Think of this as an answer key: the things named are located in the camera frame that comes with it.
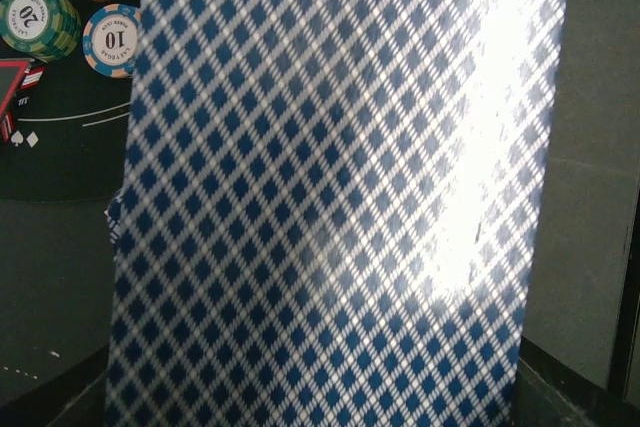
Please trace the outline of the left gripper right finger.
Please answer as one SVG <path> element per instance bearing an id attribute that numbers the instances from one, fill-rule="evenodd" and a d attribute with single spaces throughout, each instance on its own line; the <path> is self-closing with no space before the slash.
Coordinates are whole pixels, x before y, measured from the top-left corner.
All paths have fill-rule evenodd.
<path id="1" fill-rule="evenodd" d="M 514 426 L 637 426 L 639 409 L 524 338 L 513 392 Z"/>

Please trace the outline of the green chips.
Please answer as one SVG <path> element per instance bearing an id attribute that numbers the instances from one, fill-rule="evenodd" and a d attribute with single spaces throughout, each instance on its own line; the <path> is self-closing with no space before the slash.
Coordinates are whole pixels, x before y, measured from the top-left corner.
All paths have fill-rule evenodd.
<path id="1" fill-rule="evenodd" d="M 82 21 L 69 0 L 1 0 L 1 37 L 43 62 L 69 56 L 82 40 Z"/>

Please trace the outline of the blue chips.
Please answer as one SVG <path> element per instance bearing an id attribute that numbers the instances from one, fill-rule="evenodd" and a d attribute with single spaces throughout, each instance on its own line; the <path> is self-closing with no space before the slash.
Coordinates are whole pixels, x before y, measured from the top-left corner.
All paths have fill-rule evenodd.
<path id="1" fill-rule="evenodd" d="M 87 64 L 110 78 L 131 77 L 138 47 L 140 12 L 126 4 L 109 4 L 86 23 L 82 47 Z"/>

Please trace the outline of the blue playing card deck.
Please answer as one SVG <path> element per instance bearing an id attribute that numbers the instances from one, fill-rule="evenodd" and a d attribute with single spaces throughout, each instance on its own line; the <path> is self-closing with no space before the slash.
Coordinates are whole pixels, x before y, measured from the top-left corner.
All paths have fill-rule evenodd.
<path id="1" fill-rule="evenodd" d="M 141 0 L 108 426 L 503 426 L 566 0 Z"/>

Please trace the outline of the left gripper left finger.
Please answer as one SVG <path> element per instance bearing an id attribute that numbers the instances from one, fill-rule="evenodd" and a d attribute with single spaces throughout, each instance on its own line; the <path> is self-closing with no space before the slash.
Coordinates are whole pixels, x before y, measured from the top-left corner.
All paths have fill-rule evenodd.
<path id="1" fill-rule="evenodd" d="M 1 406 L 2 426 L 103 426 L 109 346 Z"/>

